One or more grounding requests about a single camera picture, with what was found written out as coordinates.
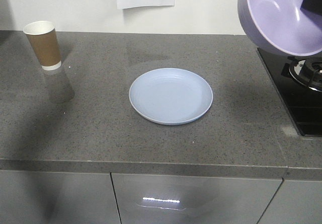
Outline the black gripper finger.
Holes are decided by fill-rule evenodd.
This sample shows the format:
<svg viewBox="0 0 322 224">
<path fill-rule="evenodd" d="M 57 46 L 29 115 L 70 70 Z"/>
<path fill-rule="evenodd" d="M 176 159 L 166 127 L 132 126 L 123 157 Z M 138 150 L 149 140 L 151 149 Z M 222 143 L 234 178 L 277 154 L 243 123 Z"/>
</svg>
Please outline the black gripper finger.
<svg viewBox="0 0 322 224">
<path fill-rule="evenodd" d="M 303 0 L 301 8 L 313 13 L 321 13 L 322 0 Z"/>
</svg>

